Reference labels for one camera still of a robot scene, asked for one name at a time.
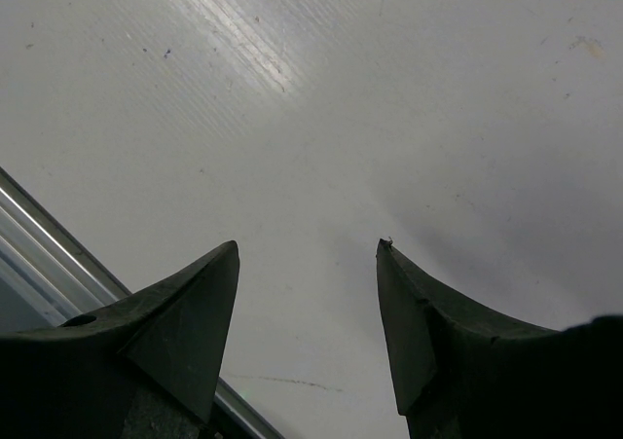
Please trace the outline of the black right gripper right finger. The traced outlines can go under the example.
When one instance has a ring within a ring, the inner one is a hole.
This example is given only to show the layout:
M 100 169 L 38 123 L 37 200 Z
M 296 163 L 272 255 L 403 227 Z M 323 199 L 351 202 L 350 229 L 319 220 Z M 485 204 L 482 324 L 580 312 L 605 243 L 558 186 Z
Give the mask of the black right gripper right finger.
M 618 438 L 622 319 L 556 331 L 494 311 L 381 240 L 378 296 L 413 438 Z

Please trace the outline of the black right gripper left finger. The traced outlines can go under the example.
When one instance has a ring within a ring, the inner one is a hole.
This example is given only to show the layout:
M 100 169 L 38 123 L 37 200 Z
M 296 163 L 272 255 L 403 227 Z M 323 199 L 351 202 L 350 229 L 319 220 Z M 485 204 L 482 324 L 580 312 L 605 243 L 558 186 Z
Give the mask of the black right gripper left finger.
M 196 438 L 238 288 L 234 241 L 121 301 L 1 338 L 5 438 Z

